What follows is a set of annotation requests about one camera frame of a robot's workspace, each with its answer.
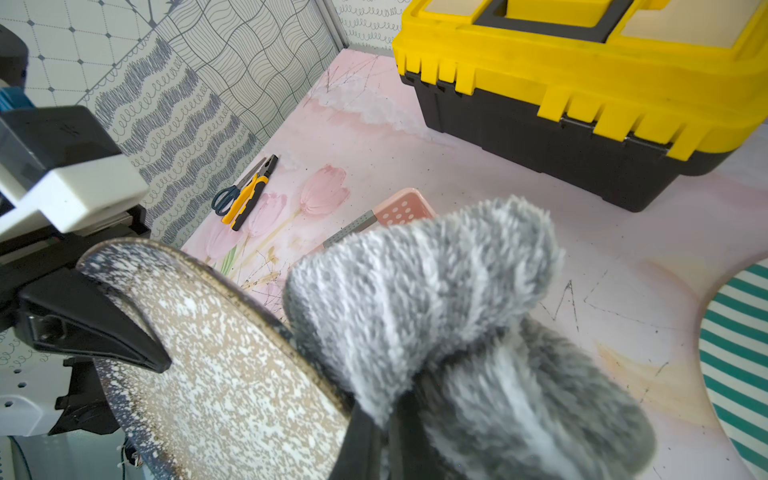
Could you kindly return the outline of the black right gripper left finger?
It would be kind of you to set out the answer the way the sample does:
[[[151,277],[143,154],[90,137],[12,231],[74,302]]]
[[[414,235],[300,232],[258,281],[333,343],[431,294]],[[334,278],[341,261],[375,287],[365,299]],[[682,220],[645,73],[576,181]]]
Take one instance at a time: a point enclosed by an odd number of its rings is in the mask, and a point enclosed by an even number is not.
[[[382,431],[356,403],[329,480],[379,480]]]

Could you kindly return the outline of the grey fluffy cloth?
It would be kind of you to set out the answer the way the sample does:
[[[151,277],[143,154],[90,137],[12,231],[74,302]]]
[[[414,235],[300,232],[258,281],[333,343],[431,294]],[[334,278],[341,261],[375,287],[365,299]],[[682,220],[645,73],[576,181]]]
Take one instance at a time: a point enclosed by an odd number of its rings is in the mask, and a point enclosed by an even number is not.
[[[632,479],[656,450],[641,406],[531,315],[562,260],[545,210],[486,200],[304,257],[283,308],[378,426],[416,394],[451,477]]]

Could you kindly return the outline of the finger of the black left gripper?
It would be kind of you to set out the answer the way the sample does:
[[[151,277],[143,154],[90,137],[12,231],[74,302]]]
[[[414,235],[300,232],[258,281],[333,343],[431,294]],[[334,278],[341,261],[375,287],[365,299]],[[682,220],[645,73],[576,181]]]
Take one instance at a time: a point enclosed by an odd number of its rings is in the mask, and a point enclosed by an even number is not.
[[[105,358],[156,373],[172,364],[162,344],[81,272],[59,269],[15,295],[16,336],[38,352]]]

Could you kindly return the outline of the speckled grey ceramic plate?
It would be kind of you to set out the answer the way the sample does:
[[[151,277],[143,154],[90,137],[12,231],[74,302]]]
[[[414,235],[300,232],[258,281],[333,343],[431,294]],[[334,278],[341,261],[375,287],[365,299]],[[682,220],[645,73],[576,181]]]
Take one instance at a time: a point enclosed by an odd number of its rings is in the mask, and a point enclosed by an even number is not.
[[[100,243],[77,267],[171,358],[162,373],[95,363],[115,418],[156,478],[329,476],[350,404],[268,309],[152,240]]]

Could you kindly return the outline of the green white striped plate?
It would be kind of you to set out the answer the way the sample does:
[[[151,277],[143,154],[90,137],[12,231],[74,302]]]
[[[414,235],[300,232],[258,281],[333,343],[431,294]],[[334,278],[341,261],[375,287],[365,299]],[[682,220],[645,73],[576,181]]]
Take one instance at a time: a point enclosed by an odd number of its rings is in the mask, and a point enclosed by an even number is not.
[[[700,324],[700,371],[725,435],[756,479],[767,477],[767,261],[726,281]]]

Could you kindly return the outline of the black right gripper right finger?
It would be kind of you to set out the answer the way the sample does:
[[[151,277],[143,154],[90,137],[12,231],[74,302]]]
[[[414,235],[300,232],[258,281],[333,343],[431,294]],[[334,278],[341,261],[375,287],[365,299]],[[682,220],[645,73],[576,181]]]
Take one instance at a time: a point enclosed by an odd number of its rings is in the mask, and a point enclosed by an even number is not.
[[[403,395],[389,422],[392,480],[443,480],[445,474],[430,445],[415,395]]]

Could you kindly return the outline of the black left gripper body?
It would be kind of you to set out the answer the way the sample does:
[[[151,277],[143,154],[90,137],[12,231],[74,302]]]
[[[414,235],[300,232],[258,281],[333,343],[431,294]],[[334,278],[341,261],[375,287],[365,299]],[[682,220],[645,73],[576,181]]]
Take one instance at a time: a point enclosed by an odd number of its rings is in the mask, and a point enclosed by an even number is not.
[[[42,227],[1,242],[1,330],[16,323],[18,293],[29,283],[62,268],[72,269],[91,247],[121,237],[150,235],[147,211],[134,206],[115,217],[73,233]]]

